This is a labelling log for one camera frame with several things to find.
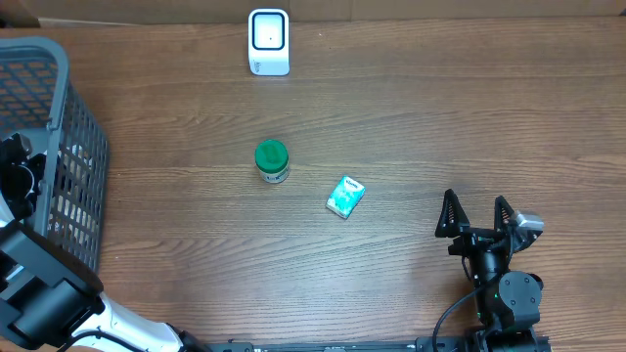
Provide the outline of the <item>green lid jar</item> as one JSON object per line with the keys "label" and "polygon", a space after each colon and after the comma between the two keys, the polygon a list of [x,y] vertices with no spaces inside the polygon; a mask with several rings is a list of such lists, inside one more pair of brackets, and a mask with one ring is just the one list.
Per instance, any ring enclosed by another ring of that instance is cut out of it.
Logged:
{"label": "green lid jar", "polygon": [[261,178],[267,183],[282,183],[289,176],[289,152],[278,140],[270,139],[260,143],[255,149],[254,161]]}

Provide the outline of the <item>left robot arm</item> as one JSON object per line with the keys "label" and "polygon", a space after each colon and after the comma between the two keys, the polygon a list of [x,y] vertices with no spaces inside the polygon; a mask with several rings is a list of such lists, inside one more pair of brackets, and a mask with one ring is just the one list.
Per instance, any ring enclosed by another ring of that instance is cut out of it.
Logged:
{"label": "left robot arm", "polygon": [[184,330],[109,299],[82,261],[25,224],[40,194],[45,154],[16,133],[1,142],[1,334],[36,350],[204,351]]}

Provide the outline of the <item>small teal Kleenex pack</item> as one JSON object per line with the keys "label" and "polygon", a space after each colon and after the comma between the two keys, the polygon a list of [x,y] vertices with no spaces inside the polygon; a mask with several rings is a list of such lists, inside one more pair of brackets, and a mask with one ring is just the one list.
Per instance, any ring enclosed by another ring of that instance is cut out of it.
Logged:
{"label": "small teal Kleenex pack", "polygon": [[326,208],[347,219],[366,192],[363,184],[344,175],[329,195]]}

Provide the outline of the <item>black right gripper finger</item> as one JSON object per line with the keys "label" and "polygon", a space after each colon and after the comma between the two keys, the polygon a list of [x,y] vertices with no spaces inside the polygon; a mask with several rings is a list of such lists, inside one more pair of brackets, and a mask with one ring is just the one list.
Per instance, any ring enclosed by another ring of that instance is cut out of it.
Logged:
{"label": "black right gripper finger", "polygon": [[452,189],[444,193],[442,210],[435,229],[437,238],[455,238],[460,236],[465,228],[470,226],[465,211],[458,196]]}
{"label": "black right gripper finger", "polygon": [[494,204],[494,229],[496,231],[506,231],[515,223],[514,210],[503,196],[495,198]]}

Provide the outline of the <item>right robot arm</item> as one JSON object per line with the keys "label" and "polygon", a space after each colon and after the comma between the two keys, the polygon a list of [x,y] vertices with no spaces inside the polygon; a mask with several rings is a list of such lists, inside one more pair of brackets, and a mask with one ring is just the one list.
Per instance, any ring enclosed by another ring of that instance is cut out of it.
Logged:
{"label": "right robot arm", "polygon": [[445,320],[467,301],[475,301],[479,327],[457,337],[454,347],[461,351],[549,351],[547,337],[536,335],[540,321],[544,283],[532,273],[511,268],[513,256],[533,245],[544,232],[537,214],[513,209],[502,196],[495,198],[491,229],[470,224],[456,193],[444,193],[442,210],[435,229],[438,238],[449,238],[448,253],[459,256],[473,290],[447,308],[431,335],[431,348],[438,340]]}

